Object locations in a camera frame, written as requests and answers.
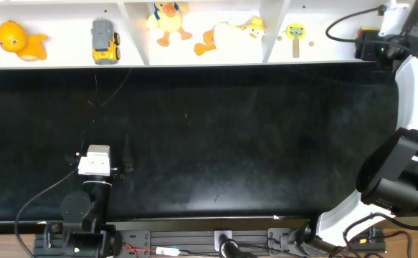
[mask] yellow plush duck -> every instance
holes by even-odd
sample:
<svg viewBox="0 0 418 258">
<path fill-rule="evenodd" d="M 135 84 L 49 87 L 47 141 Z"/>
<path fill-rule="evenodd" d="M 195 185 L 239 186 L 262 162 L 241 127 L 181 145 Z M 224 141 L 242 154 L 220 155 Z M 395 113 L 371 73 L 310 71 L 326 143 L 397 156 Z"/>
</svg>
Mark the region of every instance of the yellow plush duck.
<svg viewBox="0 0 418 258">
<path fill-rule="evenodd" d="M 194 52 L 198 56 L 202 56 L 205 52 L 215 50 L 221 45 L 232 48 L 232 50 L 236 47 L 242 48 L 242 46 L 234 46 L 233 44 L 238 44 L 239 41 L 242 41 L 244 39 L 242 37 L 246 34 L 253 39 L 261 39 L 265 35 L 265 31 L 263 20 L 258 16 L 254 16 L 252 21 L 245 26 L 230 25 L 228 23 L 217 24 L 213 30 L 204 33 L 203 39 L 205 44 L 196 44 Z"/>
<path fill-rule="evenodd" d="M 0 25 L 0 47 L 7 52 L 14 52 L 24 61 L 45 60 L 46 51 L 42 41 L 47 36 L 43 34 L 28 35 L 25 29 L 14 21 Z"/>
<path fill-rule="evenodd" d="M 164 36 L 158 39 L 158 44 L 163 47 L 169 46 L 169 37 L 171 33 L 178 32 L 182 40 L 191 39 L 193 34 L 185 32 L 181 27 L 183 24 L 183 13 L 189 12 L 188 4 L 181 2 L 156 2 L 154 4 L 155 11 L 146 21 L 149 29 L 162 29 Z"/>
</svg>

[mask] black table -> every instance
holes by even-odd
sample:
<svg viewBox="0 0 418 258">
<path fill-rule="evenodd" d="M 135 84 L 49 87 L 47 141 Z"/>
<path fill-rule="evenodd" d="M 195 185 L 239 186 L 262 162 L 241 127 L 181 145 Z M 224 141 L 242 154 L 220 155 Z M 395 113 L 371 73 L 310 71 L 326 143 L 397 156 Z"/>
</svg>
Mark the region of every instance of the black table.
<svg viewBox="0 0 418 258">
<path fill-rule="evenodd" d="M 355 188 L 396 125 L 398 94 L 376 64 L 0 71 L 0 221 L 70 171 L 98 121 L 129 134 L 136 169 L 115 182 L 109 221 L 314 216 Z M 22 220 L 59 219 L 73 176 Z"/>
</svg>

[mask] orange rubber duck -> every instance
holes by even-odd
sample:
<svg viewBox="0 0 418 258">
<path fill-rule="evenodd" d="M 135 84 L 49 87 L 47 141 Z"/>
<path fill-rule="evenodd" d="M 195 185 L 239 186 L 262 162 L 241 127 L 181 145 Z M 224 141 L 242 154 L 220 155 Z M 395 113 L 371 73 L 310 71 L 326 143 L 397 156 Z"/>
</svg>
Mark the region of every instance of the orange rubber duck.
<svg viewBox="0 0 418 258">
<path fill-rule="evenodd" d="M 24 61 L 45 60 L 46 51 L 42 41 L 44 34 L 28 35 L 21 25 L 7 21 L 0 25 L 0 47 L 7 52 L 14 52 Z"/>
</svg>

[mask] yellow hat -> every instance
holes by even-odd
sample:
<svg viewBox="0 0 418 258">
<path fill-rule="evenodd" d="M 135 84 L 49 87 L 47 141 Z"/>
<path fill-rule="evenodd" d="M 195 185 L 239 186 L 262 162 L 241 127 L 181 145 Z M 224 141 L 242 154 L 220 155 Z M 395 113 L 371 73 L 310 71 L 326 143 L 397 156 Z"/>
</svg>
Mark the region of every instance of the yellow hat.
<svg viewBox="0 0 418 258">
<path fill-rule="evenodd" d="M 247 24 L 246 27 L 256 30 L 266 30 L 266 28 L 263 26 L 263 20 L 258 16 L 254 16 L 252 18 L 252 21 L 249 24 Z"/>
</svg>

